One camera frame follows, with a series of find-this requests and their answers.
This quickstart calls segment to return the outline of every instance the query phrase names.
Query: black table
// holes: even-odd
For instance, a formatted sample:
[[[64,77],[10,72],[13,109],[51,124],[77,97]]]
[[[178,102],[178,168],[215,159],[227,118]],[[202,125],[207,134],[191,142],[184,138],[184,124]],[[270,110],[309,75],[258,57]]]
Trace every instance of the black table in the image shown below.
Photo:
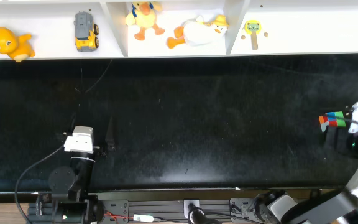
[[[0,192],[62,143],[72,117],[117,149],[94,191],[195,187],[338,187],[358,160],[321,146],[318,116],[358,101],[358,54],[0,62]],[[80,64],[83,69],[82,79]],[[31,170],[47,190],[68,153]]]

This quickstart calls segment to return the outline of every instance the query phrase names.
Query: orange beak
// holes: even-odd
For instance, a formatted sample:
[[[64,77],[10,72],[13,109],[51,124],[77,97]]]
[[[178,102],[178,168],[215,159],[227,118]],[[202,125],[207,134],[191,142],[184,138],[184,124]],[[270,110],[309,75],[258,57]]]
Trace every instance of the orange beak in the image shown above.
[[[144,14],[144,15],[149,15],[150,14],[150,3],[146,2],[140,5],[140,11]]]

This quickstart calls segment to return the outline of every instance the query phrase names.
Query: white duck plush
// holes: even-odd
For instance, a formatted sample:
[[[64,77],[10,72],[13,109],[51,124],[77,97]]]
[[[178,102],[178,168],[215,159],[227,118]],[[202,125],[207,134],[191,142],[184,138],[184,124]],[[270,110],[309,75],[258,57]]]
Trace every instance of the white duck plush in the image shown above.
[[[211,23],[204,22],[202,16],[186,21],[183,26],[175,29],[175,37],[167,39],[167,46],[172,49],[179,44],[198,46],[219,40],[227,32],[229,24],[224,15],[218,15]]]

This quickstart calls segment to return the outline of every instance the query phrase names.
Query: toy truck wheel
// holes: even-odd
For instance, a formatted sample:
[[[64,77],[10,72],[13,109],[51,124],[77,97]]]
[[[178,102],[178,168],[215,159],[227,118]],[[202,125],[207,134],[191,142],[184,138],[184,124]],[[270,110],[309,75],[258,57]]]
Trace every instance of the toy truck wheel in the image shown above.
[[[99,39],[97,37],[94,38],[94,45],[96,46],[96,48],[99,47]]]
[[[93,30],[94,30],[95,35],[99,35],[99,26],[98,25],[94,24],[93,25]]]

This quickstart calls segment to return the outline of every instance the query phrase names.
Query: green square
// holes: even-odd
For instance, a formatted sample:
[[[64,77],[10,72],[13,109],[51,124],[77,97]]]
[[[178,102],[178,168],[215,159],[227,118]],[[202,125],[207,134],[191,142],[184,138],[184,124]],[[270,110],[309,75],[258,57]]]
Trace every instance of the green square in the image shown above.
[[[342,111],[340,111],[340,112],[335,112],[335,116],[340,117],[340,118],[343,118],[343,112],[342,112]],[[337,123],[338,127],[346,127],[345,121],[343,121],[343,120],[341,120],[341,119],[337,119],[337,120],[336,120],[336,123]]]

